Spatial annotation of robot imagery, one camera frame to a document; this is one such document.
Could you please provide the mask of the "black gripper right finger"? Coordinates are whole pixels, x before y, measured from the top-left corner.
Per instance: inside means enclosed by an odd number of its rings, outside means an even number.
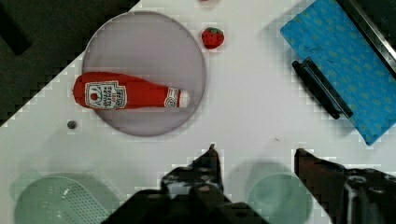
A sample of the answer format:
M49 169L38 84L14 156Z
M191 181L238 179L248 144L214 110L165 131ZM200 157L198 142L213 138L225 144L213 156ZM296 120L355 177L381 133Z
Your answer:
M373 168L347 169L303 148L294 173L329 215L332 224L396 224L396 182Z

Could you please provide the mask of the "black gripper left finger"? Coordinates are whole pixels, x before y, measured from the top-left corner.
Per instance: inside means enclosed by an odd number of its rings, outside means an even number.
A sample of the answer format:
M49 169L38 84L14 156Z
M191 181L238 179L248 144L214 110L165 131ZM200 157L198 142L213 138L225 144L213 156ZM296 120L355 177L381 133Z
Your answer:
M223 192L215 146L188 166L177 167L159 189L135 193L102 224L268 224L246 203Z

